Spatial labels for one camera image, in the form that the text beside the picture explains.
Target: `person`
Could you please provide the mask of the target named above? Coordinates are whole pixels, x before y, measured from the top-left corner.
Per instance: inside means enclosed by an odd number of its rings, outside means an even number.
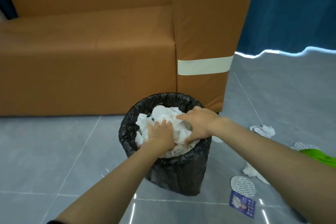
[[[219,137],[263,175],[309,222],[335,223],[335,169],[205,108],[196,106],[177,118],[192,126],[187,143],[209,136]],[[161,125],[149,125],[149,139],[136,153],[49,223],[119,223],[150,167],[161,154],[174,147],[170,122],[166,124],[164,120]]]

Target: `purple flyer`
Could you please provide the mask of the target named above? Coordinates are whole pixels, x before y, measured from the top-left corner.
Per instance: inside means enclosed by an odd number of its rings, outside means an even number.
[[[254,218],[255,201],[233,190],[230,196],[230,206],[246,216]]]

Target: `black plastic liner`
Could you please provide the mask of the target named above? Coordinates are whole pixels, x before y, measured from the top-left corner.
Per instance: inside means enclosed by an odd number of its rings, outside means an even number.
[[[178,107],[182,112],[192,110],[197,105],[204,107],[198,100],[181,93],[154,94],[137,102],[124,117],[119,129],[119,141],[128,158],[138,150],[135,143],[139,130],[135,124],[138,115],[150,114],[158,105]],[[194,149],[184,155],[157,159],[145,179],[185,196],[198,195],[207,168],[210,145],[211,137],[208,137],[200,140]]]

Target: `white tape strip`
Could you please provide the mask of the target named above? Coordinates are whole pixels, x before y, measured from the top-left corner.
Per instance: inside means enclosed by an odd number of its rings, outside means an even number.
[[[178,60],[177,73],[179,75],[217,74],[230,70],[233,56],[198,59],[198,60]]]

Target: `orange leather couch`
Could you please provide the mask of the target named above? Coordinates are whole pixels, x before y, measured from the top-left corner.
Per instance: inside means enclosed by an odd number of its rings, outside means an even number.
[[[250,0],[12,0],[0,116],[122,114],[154,93],[222,110]]]

